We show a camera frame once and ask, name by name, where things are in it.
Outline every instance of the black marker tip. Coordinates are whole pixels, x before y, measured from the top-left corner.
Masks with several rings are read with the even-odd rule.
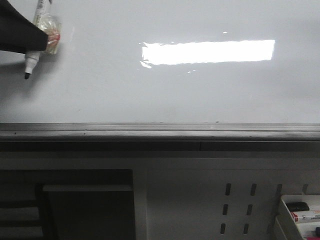
[[[29,77],[30,77],[30,73],[27,73],[27,72],[26,72],[25,75],[24,75],[24,79],[27,80],[27,79],[29,79]]]

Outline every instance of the plastic wrapper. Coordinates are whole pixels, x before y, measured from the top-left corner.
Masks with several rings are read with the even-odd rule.
[[[48,34],[48,43],[45,52],[55,55],[61,37],[61,23],[50,14],[43,14],[38,22],[38,28]]]

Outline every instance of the whiteboard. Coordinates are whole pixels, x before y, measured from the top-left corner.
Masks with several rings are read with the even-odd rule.
[[[33,19],[37,0],[9,1]],[[318,0],[54,0],[51,13],[59,51],[29,80],[22,54],[0,52],[0,123],[320,122]],[[274,41],[271,57],[245,59],[243,41],[251,55]]]

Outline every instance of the whiteboard marker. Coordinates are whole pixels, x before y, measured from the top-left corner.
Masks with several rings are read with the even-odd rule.
[[[48,14],[50,12],[52,5],[52,0],[39,0],[35,15],[33,19],[33,24],[39,27],[40,19],[43,14]],[[39,62],[41,51],[27,51],[25,54],[25,75],[24,79],[28,79],[32,74],[34,68]]]

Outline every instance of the marker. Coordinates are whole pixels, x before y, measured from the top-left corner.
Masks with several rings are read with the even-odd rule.
[[[52,5],[52,0],[39,0],[35,15],[33,19],[33,24],[39,27],[40,19],[43,14],[48,14],[50,12]],[[34,68],[39,62],[41,51],[27,51],[25,54],[25,75],[24,79],[28,79],[32,74]]]

